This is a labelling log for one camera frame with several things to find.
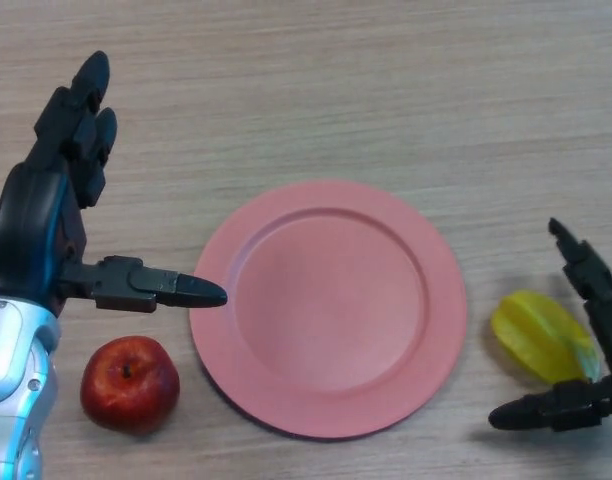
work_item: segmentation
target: black robotic finger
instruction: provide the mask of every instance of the black robotic finger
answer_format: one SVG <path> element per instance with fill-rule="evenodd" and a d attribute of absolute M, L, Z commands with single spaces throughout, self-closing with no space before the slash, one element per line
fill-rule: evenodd
<path fill-rule="evenodd" d="M 104 167 L 117 137 L 117 117 L 105 108 L 95 119 L 95 140 L 82 161 L 71 162 L 70 178 L 80 209 L 94 207 L 106 186 Z"/>
<path fill-rule="evenodd" d="M 77 106 L 84 103 L 96 114 L 106 95 L 110 82 L 108 56 L 101 51 L 93 53 L 81 66 L 71 83 L 70 91 Z"/>
<path fill-rule="evenodd" d="M 94 154 L 103 168 L 108 162 L 108 156 L 117 138 L 117 116 L 115 112 L 110 108 L 102 110 L 95 120 L 95 126 L 97 127 L 97 148 Z"/>

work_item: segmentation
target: robotic hand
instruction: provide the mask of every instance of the robotic hand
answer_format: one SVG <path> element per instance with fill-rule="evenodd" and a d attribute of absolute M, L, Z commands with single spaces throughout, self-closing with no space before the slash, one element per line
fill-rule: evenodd
<path fill-rule="evenodd" d="M 93 54 L 70 88 L 55 90 L 35 124 L 37 141 L 11 170 L 0 198 L 0 480 L 39 480 L 39 435 L 57 396 L 52 363 L 68 298 L 151 313 L 157 304 L 209 308 L 226 292 L 207 280 L 110 256 L 84 265 L 81 210 L 97 203 L 117 122 L 100 104 L 110 79 Z"/>
<path fill-rule="evenodd" d="M 550 427 L 562 432 L 601 425 L 612 414 L 612 274 L 590 244 L 578 242 L 559 221 L 551 219 L 549 231 L 566 261 L 564 274 L 585 302 L 611 375 L 596 383 L 560 382 L 549 392 L 502 405 L 489 416 L 490 424 L 500 430 Z"/>

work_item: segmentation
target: table surface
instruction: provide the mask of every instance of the table surface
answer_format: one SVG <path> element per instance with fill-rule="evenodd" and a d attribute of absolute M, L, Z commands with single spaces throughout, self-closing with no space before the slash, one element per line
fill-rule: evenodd
<path fill-rule="evenodd" d="M 0 191 L 52 91 L 97 49 L 111 59 L 119 137 L 84 215 L 87 261 L 132 255 L 190 273 L 260 192 L 342 177 L 435 223 L 463 268 L 470 323 L 425 408 L 379 435 L 317 444 L 267 433 L 217 397 L 186 311 L 72 301 L 45 478 L 612 479 L 612 418 L 559 436 L 487 424 L 543 388 L 491 336 L 500 297 L 532 288 L 584 318 L 548 218 L 612 266 L 612 0 L 0 2 Z M 165 346 L 182 381 L 174 416 L 143 442 L 94 426 L 78 401 L 95 349 L 136 333 Z"/>

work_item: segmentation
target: plate center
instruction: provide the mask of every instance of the plate center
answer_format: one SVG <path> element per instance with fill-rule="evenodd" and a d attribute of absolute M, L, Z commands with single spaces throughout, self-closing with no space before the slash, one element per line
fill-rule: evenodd
<path fill-rule="evenodd" d="M 375 380 L 423 323 L 423 289 L 408 253 L 351 214 L 286 221 L 239 267 L 234 308 L 244 341 L 301 388 L 340 391 Z"/>

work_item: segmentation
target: silver robot wrist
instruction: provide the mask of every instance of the silver robot wrist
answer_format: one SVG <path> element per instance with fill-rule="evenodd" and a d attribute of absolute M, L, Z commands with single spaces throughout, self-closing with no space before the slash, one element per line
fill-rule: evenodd
<path fill-rule="evenodd" d="M 0 298 L 0 480 L 41 480 L 41 430 L 57 399 L 61 336 L 45 308 Z"/>

